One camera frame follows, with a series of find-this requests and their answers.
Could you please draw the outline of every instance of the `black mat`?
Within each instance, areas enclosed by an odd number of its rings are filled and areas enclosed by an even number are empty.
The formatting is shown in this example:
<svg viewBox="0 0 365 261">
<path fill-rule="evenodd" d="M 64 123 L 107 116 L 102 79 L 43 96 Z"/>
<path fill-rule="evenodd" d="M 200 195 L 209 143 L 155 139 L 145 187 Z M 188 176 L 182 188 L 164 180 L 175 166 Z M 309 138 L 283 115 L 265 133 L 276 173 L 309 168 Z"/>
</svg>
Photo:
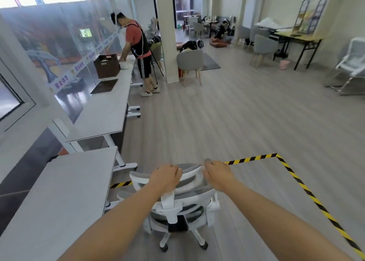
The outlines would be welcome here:
<svg viewBox="0 0 365 261">
<path fill-rule="evenodd" d="M 220 69 L 221 67 L 215 63 L 215 61 L 207 54 L 206 52 L 203 52 L 203 69 L 205 70 L 214 70 L 214 69 Z"/>
<path fill-rule="evenodd" d="M 113 90 L 117 81 L 117 79 L 101 81 L 90 94 L 110 92 Z"/>
</svg>

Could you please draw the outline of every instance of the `black shorts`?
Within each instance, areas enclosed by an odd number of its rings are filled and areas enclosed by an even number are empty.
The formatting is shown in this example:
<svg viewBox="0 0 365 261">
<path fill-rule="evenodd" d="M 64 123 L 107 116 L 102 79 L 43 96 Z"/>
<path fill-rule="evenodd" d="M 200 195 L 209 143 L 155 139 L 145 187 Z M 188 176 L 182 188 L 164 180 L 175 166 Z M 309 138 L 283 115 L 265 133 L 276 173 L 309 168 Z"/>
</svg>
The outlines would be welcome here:
<svg viewBox="0 0 365 261">
<path fill-rule="evenodd" d="M 137 59 L 140 77 L 143 79 L 148 78 L 150 76 L 150 74 L 152 73 L 151 60 L 152 60 L 152 55 L 146 56 L 145 58 Z"/>
</svg>

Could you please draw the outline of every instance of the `white sneaker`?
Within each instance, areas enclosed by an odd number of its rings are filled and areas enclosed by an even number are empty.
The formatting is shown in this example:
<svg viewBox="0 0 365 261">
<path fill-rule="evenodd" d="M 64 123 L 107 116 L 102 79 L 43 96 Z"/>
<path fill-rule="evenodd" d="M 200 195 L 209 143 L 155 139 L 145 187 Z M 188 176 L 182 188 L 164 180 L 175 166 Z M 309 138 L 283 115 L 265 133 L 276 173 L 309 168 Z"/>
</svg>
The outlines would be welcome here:
<svg viewBox="0 0 365 261">
<path fill-rule="evenodd" d="M 156 89 L 155 89 L 155 88 L 153 88 L 153 89 L 152 89 L 152 92 L 153 92 L 153 93 L 159 93 L 159 88 L 158 88 L 158 87 L 157 87 Z"/>
<path fill-rule="evenodd" d="M 149 92 L 149 93 L 143 92 L 140 96 L 141 97 L 152 97 L 153 96 L 153 93 L 151 93 L 151 92 Z"/>
</svg>

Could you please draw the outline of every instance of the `gray rug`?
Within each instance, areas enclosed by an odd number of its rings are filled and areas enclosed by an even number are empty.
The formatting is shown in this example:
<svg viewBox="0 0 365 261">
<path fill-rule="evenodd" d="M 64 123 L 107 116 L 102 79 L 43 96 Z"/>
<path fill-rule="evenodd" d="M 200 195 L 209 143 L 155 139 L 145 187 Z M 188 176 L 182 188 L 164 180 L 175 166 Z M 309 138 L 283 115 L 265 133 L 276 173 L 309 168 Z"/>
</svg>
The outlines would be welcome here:
<svg viewBox="0 0 365 261">
<path fill-rule="evenodd" d="M 220 69 L 221 67 L 215 63 L 215 61 L 207 54 L 206 52 L 203 52 L 203 69 L 205 70 L 214 70 L 214 69 Z"/>
</svg>

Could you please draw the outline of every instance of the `black vest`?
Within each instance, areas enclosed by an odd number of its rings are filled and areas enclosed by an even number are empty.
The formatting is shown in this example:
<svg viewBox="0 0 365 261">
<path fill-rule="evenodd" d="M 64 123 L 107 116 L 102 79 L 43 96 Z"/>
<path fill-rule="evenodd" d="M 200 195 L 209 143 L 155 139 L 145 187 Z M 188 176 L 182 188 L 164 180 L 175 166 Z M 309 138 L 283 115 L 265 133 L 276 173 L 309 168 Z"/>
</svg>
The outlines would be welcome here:
<svg viewBox="0 0 365 261">
<path fill-rule="evenodd" d="M 144 35 L 142 28 L 140 28 L 139 25 L 135 24 L 135 23 L 131 23 L 130 25 L 137 26 L 142 33 L 142 37 L 140 38 L 139 42 L 136 43 L 135 45 L 131 46 L 131 51 L 132 51 L 133 55 L 135 56 L 135 58 L 137 58 L 139 56 L 142 56 L 142 55 L 148 53 L 148 51 L 150 50 L 150 46 L 148 45 L 147 38 Z"/>
</svg>

